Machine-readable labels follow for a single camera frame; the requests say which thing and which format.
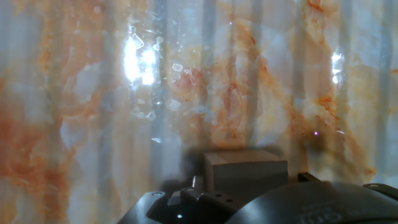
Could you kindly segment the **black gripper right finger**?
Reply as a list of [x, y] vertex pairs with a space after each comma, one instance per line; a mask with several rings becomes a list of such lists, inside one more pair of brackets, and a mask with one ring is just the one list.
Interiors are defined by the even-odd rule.
[[[302, 172], [298, 173], [298, 181], [299, 182], [313, 182], [313, 181], [319, 181], [318, 178], [315, 176], [309, 174], [308, 172]], [[370, 184], [364, 184], [363, 187], [366, 187], [367, 189], [376, 191], [380, 194], [383, 194], [389, 198], [392, 198], [394, 200], [398, 199], [398, 194], [397, 194], [397, 189], [394, 187], [391, 187], [386, 184], [377, 184], [377, 183], [370, 183]]]

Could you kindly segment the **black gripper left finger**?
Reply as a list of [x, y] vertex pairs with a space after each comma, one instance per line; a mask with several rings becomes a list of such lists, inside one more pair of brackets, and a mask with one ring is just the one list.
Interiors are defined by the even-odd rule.
[[144, 194], [118, 224], [219, 224], [226, 223], [243, 203], [223, 192], [206, 192], [202, 176], [194, 176], [187, 187], [171, 192]]

